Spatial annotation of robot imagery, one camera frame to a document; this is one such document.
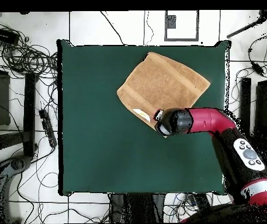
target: cable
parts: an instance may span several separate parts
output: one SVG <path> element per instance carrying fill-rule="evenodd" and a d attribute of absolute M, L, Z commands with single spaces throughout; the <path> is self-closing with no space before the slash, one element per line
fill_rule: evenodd
<path fill-rule="evenodd" d="M 151 31 L 152 31 L 152 36 L 151 36 L 151 40 L 149 40 L 146 44 L 145 44 L 145 46 L 149 43 L 149 42 L 151 42 L 152 41 L 152 38 L 153 38 L 153 36 L 154 36 L 154 32 L 153 32 L 153 29 L 152 29 L 152 27 L 150 27 L 150 25 L 149 25 L 149 23 L 148 23 L 148 18 L 149 18 L 149 12 L 150 11 L 148 11 L 148 16 L 147 16 L 147 25 L 148 25 L 148 27 L 151 29 Z"/>
<path fill-rule="evenodd" d="M 48 215 L 44 218 L 44 220 L 42 221 L 42 224 L 45 224 L 45 220 L 46 220 L 49 216 L 52 216 L 52 215 L 60 215 L 60 214 L 63 214 L 63 213 L 65 213 L 65 212 L 67 212 L 67 211 L 74 211 L 74 212 L 77 213 L 78 215 L 80 215 L 80 216 L 82 216 L 82 217 L 84 217 L 84 218 L 87 218 L 88 220 L 87 220 L 86 222 L 84 222 L 84 223 L 88 223 L 89 221 L 92 221 L 93 223 L 99 223 L 99 222 L 94 222 L 93 219 L 99 219 L 99 221 L 101 221 L 101 219 L 100 219 L 99 217 L 93 217 L 93 218 L 90 218 L 90 217 L 88 217 L 88 216 L 85 216 L 85 215 L 79 213 L 76 209 L 66 209 L 65 211 L 62 211 L 62 212 L 59 212 L 59 213 L 50 213 L 50 214 L 48 214 Z"/>
<path fill-rule="evenodd" d="M 23 172 L 21 173 L 21 177 L 20 177 L 19 183 L 18 183 L 18 185 L 17 185 L 17 192 L 18 192 L 18 194 L 19 194 L 19 196 L 20 196 L 21 198 L 23 198 L 25 201 L 29 202 L 29 203 L 32 205 L 32 207 L 33 207 L 33 208 L 32 208 L 32 211 L 30 212 L 30 214 L 28 215 L 28 217 L 26 218 L 26 220 L 25 220 L 25 222 L 24 222 L 24 224 L 26 224 L 26 222 L 27 222 L 27 220 L 29 219 L 30 215 L 33 213 L 34 205 L 33 205 L 33 203 L 32 203 L 31 201 L 29 201 L 27 198 L 25 198 L 24 196 L 22 196 L 22 195 L 20 194 L 20 192 L 19 192 L 19 186 L 20 186 L 20 183 L 21 183 L 21 180 L 22 180 L 22 174 L 23 174 Z"/>
<path fill-rule="evenodd" d="M 252 51 L 252 46 L 253 46 L 253 44 L 256 43 L 257 41 L 262 40 L 262 39 L 265 39 L 265 38 L 267 38 L 267 35 L 262 36 L 262 37 L 260 37 L 260 38 L 258 38 L 258 39 L 256 39 L 256 40 L 254 40 L 254 41 L 252 42 L 252 44 L 250 45 L 250 47 L 249 47 L 249 49 L 248 49 L 248 59 L 250 60 L 250 62 L 251 62 L 251 64 L 252 64 L 252 69 L 253 69 L 257 74 L 259 74 L 259 75 L 261 75 L 261 76 L 267 78 L 267 76 L 264 75 L 264 74 L 266 74 L 267 69 L 266 69 L 266 72 L 264 72 L 263 69 L 262 69 L 262 67 L 261 67 L 258 63 L 254 63 L 254 62 L 252 61 L 252 59 L 251 59 L 251 56 L 250 56 L 250 52 Z M 264 56 L 264 61 L 265 61 L 265 58 L 266 58 L 266 54 L 267 54 L 267 46 L 266 46 L 266 53 L 265 53 L 265 56 Z"/>
<path fill-rule="evenodd" d="M 109 21 L 109 19 L 106 17 L 106 15 L 103 14 L 102 11 L 100 11 L 101 15 L 103 15 L 105 17 L 105 19 L 108 21 L 108 23 L 110 24 L 110 26 L 112 27 L 112 29 L 116 32 L 116 34 L 119 36 L 120 41 L 122 42 L 122 45 L 125 46 L 125 44 L 123 43 L 121 36 L 119 35 L 119 33 L 117 32 L 117 30 L 113 27 L 113 25 L 111 24 L 111 22 Z"/>
<path fill-rule="evenodd" d="M 267 64 L 264 65 L 264 66 L 262 66 L 261 68 L 262 68 L 262 69 L 265 68 L 265 69 L 266 69 L 265 74 L 267 74 Z M 242 71 L 246 71 L 247 74 L 244 75 L 244 76 L 239 76 L 239 74 L 240 74 Z M 240 90 L 239 90 L 238 84 L 241 82 L 241 79 L 250 76 L 252 73 L 254 73 L 254 69 L 253 69 L 253 68 L 244 68 L 244 69 L 240 69 L 240 70 L 236 73 L 236 76 L 235 76 L 235 85 L 233 86 L 233 88 L 232 88 L 232 90 L 231 90 L 231 97 L 233 98 L 234 101 L 229 102 L 229 104 L 233 104 L 233 103 L 235 103 L 235 102 L 240 102 L 240 101 L 238 100 L 239 97 L 240 97 Z M 236 97 L 236 98 L 235 98 L 234 95 L 233 95 L 233 91 L 234 91 L 235 88 L 237 88 L 237 97 Z"/>

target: control panel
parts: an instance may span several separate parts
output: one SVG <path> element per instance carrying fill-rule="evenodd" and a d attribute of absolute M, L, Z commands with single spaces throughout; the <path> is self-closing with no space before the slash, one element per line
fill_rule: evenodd
<path fill-rule="evenodd" d="M 247 140 L 242 138 L 235 140 L 234 149 L 247 168 L 257 171 L 265 169 L 265 165 Z"/>

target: white floor tile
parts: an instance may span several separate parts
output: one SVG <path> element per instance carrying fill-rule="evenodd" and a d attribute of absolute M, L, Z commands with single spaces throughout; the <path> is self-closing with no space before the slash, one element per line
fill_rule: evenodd
<path fill-rule="evenodd" d="M 143 45 L 144 11 L 107 11 L 103 13 L 125 44 Z M 75 46 L 122 45 L 119 36 L 100 11 L 72 11 L 70 32 L 70 40 Z"/>
<path fill-rule="evenodd" d="M 108 203 L 106 193 L 75 192 L 69 197 L 70 202 L 102 202 Z"/>
<path fill-rule="evenodd" d="M 32 205 L 28 202 L 10 202 L 9 203 L 9 210 L 12 218 L 22 218 L 22 224 L 24 224 L 26 218 L 29 216 L 30 212 L 32 211 Z M 30 215 L 29 219 L 27 220 L 26 224 L 41 224 L 41 220 L 38 217 L 38 208 L 39 204 L 34 204 L 34 210 Z M 42 212 L 40 217 L 42 222 L 44 221 L 45 224 L 65 224 L 68 222 L 68 213 L 66 211 L 68 209 L 68 204 L 46 204 L 43 203 L 40 206 Z"/>
<path fill-rule="evenodd" d="M 164 41 L 165 11 L 150 10 L 148 24 L 154 35 L 149 46 L 214 46 L 219 40 L 219 10 L 200 10 L 199 13 L 199 41 Z M 145 43 L 151 40 L 152 31 L 145 25 Z"/>
<path fill-rule="evenodd" d="M 259 17 L 258 10 L 222 10 L 221 11 L 221 40 L 227 40 L 227 35 L 252 23 Z M 267 21 L 252 27 L 229 40 L 232 41 L 230 60 L 248 61 L 248 49 L 253 41 L 267 35 Z M 253 61 L 263 61 L 267 46 L 267 38 L 257 41 L 252 46 L 250 57 Z"/>
<path fill-rule="evenodd" d="M 70 210 L 69 223 L 93 223 L 89 218 L 93 218 L 94 222 L 99 222 L 108 213 L 109 209 L 108 204 L 70 204 L 69 207 L 81 214 Z"/>

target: power strip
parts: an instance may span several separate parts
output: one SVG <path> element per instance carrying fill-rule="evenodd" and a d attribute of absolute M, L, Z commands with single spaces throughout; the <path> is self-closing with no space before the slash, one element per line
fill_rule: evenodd
<path fill-rule="evenodd" d="M 49 145 L 53 149 L 57 146 L 56 136 L 51 125 L 51 121 L 46 110 L 39 110 L 40 118 L 42 119 L 42 126 L 49 140 Z"/>

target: white label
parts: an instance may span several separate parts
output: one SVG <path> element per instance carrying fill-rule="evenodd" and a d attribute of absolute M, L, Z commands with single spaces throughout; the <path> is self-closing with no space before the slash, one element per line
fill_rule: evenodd
<path fill-rule="evenodd" d="M 144 111 L 141 111 L 140 109 L 133 109 L 133 111 L 135 111 L 139 116 L 142 116 L 143 118 L 148 120 L 150 123 L 150 116 L 147 113 L 145 113 Z"/>

